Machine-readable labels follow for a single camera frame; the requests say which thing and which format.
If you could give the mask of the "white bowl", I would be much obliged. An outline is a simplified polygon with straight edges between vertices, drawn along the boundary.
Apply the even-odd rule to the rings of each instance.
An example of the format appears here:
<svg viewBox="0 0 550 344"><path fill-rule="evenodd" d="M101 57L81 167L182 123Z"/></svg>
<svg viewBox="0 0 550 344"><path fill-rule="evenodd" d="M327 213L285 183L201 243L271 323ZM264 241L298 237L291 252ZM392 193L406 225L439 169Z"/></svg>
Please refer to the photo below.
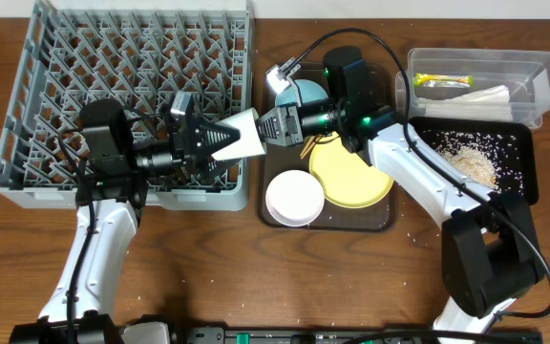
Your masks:
<svg viewBox="0 0 550 344"><path fill-rule="evenodd" d="M299 227L318 218L326 199L315 177L302 170L288 170L271 180L264 200L268 213L279 224Z"/></svg>

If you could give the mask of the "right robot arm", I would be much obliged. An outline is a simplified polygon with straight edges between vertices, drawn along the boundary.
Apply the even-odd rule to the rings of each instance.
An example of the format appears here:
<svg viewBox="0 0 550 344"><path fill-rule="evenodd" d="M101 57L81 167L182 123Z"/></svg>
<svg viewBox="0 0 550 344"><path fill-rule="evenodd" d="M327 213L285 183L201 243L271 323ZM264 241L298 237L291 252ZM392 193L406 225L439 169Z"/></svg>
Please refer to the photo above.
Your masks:
<svg viewBox="0 0 550 344"><path fill-rule="evenodd" d="M442 273L450 298L434 321L434 336L442 343L486 337L512 303L550 279L529 204L516 192L496 193L451 166L416 134L408 117L377 101L358 48L331 50L324 63L329 96L314 101L305 99L292 78L298 60L267 71L276 94L291 90L295 98L258 119L262 139L294 146L335 133L351 154L399 183L442 230Z"/></svg>

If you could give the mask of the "white cup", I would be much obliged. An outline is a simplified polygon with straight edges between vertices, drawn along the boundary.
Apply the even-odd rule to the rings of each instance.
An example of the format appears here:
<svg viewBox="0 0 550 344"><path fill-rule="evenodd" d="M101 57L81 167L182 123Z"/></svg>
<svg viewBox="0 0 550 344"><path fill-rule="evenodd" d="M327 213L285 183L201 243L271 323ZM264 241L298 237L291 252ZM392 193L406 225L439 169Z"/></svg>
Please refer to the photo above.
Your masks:
<svg viewBox="0 0 550 344"><path fill-rule="evenodd" d="M254 108L249 108L229 118L219 121L220 125L237 129L240 138L212 154L216 161L228 161L256 157L266 154L266 144L261 141L256 120L259 118Z"/></svg>

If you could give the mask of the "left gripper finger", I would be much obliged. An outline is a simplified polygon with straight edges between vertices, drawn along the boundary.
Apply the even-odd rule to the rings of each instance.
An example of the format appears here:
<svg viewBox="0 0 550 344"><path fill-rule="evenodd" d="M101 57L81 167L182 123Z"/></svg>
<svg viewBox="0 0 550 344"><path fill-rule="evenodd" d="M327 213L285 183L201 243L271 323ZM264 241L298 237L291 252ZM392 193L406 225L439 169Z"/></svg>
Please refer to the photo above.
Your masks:
<svg viewBox="0 0 550 344"><path fill-rule="evenodd" d="M195 157L195 175L199 181L209 181L236 165L240 159L217 161L211 155Z"/></svg>
<svg viewBox="0 0 550 344"><path fill-rule="evenodd" d="M239 129L198 118L193 123L195 155L209 157L241 138Z"/></svg>

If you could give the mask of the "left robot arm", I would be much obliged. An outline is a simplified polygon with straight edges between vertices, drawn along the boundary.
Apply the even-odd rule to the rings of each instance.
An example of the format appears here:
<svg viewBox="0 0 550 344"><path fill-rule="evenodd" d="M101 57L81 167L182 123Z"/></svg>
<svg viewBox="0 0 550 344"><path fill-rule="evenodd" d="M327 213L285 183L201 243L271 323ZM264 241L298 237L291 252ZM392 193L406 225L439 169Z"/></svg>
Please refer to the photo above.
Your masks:
<svg viewBox="0 0 550 344"><path fill-rule="evenodd" d="M174 343L176 331L155 315L118 328L112 318L127 250L136 236L150 178L190 167L206 176L214 153L241 137L194 111L188 93L177 94L161 114L165 140L139 148L126 108L114 99L86 104L77 129L88 143L85 159L69 159L77 179L76 232L53 296L34 323L17 325L12 343Z"/></svg>

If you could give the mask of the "white paper napkin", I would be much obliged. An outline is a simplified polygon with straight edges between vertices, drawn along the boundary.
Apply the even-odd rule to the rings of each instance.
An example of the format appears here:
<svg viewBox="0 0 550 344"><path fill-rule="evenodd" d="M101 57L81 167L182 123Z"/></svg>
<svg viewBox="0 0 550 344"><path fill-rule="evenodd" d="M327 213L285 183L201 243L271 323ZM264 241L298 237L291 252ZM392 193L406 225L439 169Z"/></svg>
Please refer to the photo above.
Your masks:
<svg viewBox="0 0 550 344"><path fill-rule="evenodd" d="M509 89L498 85L444 100L422 98L425 116L483 121L513 122Z"/></svg>

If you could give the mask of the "green snack wrapper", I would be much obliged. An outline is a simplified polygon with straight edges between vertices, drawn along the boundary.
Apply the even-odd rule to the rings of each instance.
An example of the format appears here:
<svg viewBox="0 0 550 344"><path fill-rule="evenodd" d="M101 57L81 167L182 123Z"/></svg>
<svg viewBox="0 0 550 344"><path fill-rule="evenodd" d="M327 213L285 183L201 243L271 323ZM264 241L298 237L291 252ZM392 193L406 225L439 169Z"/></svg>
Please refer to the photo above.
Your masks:
<svg viewBox="0 0 550 344"><path fill-rule="evenodd" d="M470 88L474 84L472 75L434 75L417 73L413 79L415 87L424 88Z"/></svg>

